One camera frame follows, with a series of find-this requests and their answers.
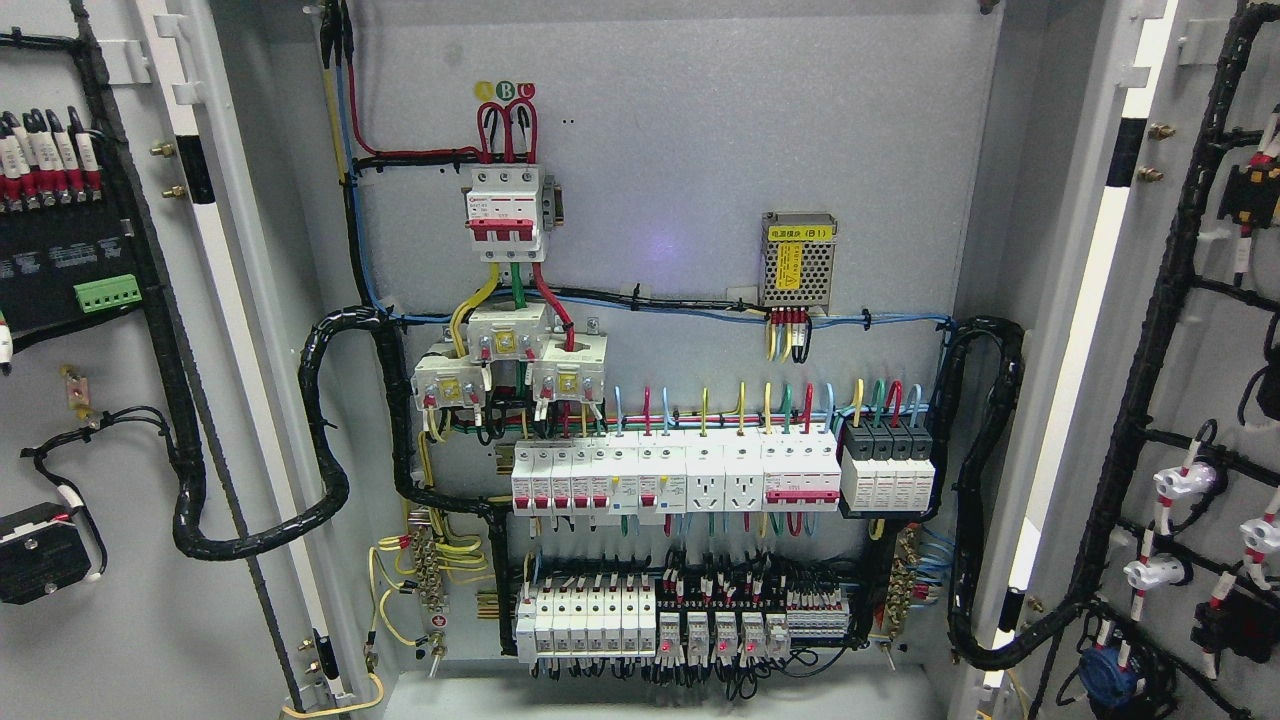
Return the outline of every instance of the yellow label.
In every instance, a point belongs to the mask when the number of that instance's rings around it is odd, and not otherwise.
[[[457,378],[440,378],[440,400],[448,402],[462,400],[462,383]]]
[[[831,225],[773,225],[769,242],[829,242],[835,234]]]
[[[778,243],[778,273],[773,281],[777,290],[800,290],[800,272],[804,268],[804,243]]]
[[[516,333],[512,331],[498,331],[493,333],[493,343],[498,352],[503,355],[516,351]]]

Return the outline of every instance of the white plug connector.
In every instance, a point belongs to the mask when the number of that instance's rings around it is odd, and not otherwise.
[[[1133,589],[1147,592],[1160,585],[1183,582],[1187,578],[1187,568],[1172,555],[1156,555],[1147,562],[1134,560],[1125,565],[1124,574]]]
[[[1156,473],[1156,492],[1160,497],[1181,500],[1188,495],[1202,495],[1213,488],[1217,470],[1207,462],[1192,462],[1183,474],[1181,468],[1169,468]]]
[[[0,373],[8,375],[13,370],[13,332],[0,322]]]

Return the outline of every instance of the white breaker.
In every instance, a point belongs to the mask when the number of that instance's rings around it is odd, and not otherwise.
[[[554,224],[554,181],[540,165],[480,165],[466,190],[471,246],[492,263],[541,263]]]
[[[639,660],[658,667],[746,666],[790,656],[791,618],[790,611],[659,612],[649,575],[548,578],[521,589],[516,656],[526,665]],[[844,618],[847,623],[847,611]],[[842,624],[829,635],[844,632]]]
[[[561,336],[547,345],[543,356],[530,364],[526,377],[536,401],[535,419],[545,419],[547,406],[557,400],[582,402],[591,416],[599,419],[596,404],[604,400],[607,345],[608,338],[603,334],[577,334],[573,352],[564,350]]]
[[[433,345],[413,368],[417,406],[424,413],[447,407],[471,410],[483,421],[485,373],[467,357],[454,357],[453,343]]]
[[[659,524],[684,512],[835,511],[840,482],[832,433],[628,430],[517,442],[511,495],[517,515]]]

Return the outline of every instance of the miniature circuit breaker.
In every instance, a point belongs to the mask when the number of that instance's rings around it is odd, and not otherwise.
[[[465,190],[471,247],[488,261],[541,263],[558,217],[556,181],[540,165],[481,165]]]

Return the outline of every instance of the main circuit breaker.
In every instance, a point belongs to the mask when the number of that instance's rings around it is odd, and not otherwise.
[[[480,165],[465,190],[471,246],[494,263],[541,263],[557,222],[556,178],[540,165]]]
[[[684,512],[835,511],[840,478],[831,433],[634,430],[518,442],[511,493],[516,515],[649,524]]]

